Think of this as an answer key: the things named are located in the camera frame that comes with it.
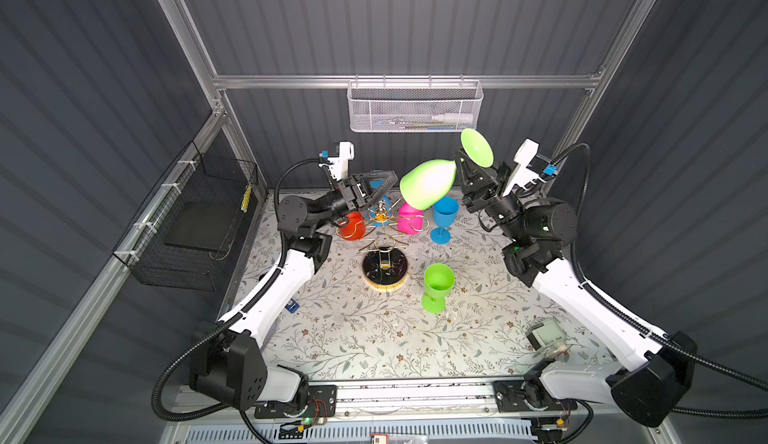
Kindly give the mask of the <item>green wine glass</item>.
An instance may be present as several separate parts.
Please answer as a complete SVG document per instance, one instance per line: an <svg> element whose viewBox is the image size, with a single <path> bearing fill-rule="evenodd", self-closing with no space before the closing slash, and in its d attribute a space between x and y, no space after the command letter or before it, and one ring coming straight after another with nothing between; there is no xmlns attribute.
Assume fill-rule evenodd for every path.
<svg viewBox="0 0 768 444"><path fill-rule="evenodd" d="M484 167L494 164L491 145L476 129L461 132L460 148L464 148L476 164ZM452 159L432 159L419 164L400 179L399 190L405 202L416 209L426 210L446 196L456 184L453 154Z"/></svg>
<svg viewBox="0 0 768 444"><path fill-rule="evenodd" d="M455 284L454 271L442 263L428 266L424 272L424 294L421 304L425 311L439 314L446 307L446 297Z"/></svg>

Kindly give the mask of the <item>pink wine glass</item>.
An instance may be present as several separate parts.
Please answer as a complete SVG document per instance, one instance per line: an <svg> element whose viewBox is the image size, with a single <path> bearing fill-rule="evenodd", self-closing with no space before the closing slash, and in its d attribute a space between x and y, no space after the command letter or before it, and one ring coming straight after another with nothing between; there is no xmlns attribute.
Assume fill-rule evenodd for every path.
<svg viewBox="0 0 768 444"><path fill-rule="evenodd" d="M416 235L426 230L426 227L424 212L404 202L398 211L396 229L402 234Z"/></svg>

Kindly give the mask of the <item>red wine glass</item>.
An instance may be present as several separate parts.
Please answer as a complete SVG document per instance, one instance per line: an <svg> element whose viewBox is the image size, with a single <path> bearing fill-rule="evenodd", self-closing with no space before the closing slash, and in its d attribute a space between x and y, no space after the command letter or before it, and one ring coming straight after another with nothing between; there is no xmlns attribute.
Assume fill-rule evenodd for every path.
<svg viewBox="0 0 768 444"><path fill-rule="evenodd" d="M352 212L347 218L347 223L337 230L337 235L347 241L356 241L363 238L367 232L367 226L363 215L359 212Z"/></svg>

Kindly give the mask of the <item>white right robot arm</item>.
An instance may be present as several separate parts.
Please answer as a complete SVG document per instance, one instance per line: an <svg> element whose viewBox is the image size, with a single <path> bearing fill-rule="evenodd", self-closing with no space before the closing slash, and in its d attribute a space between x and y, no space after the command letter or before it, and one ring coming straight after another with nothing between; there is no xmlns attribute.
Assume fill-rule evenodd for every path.
<svg viewBox="0 0 768 444"><path fill-rule="evenodd" d="M696 417L757 420L766 409L708 410L680 406L691 388L696 366L766 390L764 380L697 355L696 343L682 332L668 334L625 308L586 278L576 260L578 211L548 197L521 200L524 177L537 187L556 176L562 155L528 165L535 149L524 152L516 167L496 164L482 135L463 140L456 151L456 177L463 202L485 212L509 239L502 250L510 274L557 303L597 336L615 359L608 370L587 370L547 359L533 371L532 387L553 399L614 404L646 427L656 427L671 413Z"/></svg>

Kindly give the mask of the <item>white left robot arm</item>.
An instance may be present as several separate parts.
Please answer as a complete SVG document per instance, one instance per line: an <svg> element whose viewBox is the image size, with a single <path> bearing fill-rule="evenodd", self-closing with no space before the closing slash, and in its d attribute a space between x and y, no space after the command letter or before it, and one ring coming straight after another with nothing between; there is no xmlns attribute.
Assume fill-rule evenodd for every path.
<svg viewBox="0 0 768 444"><path fill-rule="evenodd" d="M391 170L337 177L328 158L314 157L306 163L324 171L328 192L315 199L274 196L280 237L277 262L242 301L217 321L201 323L191 346L162 371L150 397L158 418L189 421L227 408L246 412L258 403L295 409L306 405L307 376L283 365L267 365L261 347L289 300L327 259L333 237L322 232L322 227L346 226L350 214L380 202L398 182ZM189 387L212 399L212 405L175 412L163 404L164 388L182 363L189 365Z"/></svg>

